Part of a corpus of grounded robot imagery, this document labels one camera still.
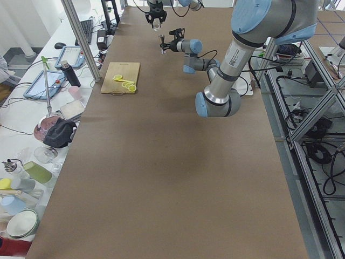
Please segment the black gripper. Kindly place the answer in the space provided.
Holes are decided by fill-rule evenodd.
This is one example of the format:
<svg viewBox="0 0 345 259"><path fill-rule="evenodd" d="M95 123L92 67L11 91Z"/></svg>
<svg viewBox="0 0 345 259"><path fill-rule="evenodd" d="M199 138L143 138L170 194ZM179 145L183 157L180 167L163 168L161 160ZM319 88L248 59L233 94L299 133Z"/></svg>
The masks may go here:
<svg viewBox="0 0 345 259"><path fill-rule="evenodd" d="M154 18L153 17L159 17L160 21L160 28L162 27L163 22L165 21L167 14L164 13L163 10L163 4L162 3L150 3L149 4L149 13L145 13L145 18L150 24L151 27L153 27Z"/></svg>
<svg viewBox="0 0 345 259"><path fill-rule="evenodd" d="M182 44L184 40L173 40L169 43L161 43L161 53L166 54L167 51L183 52Z"/></svg>

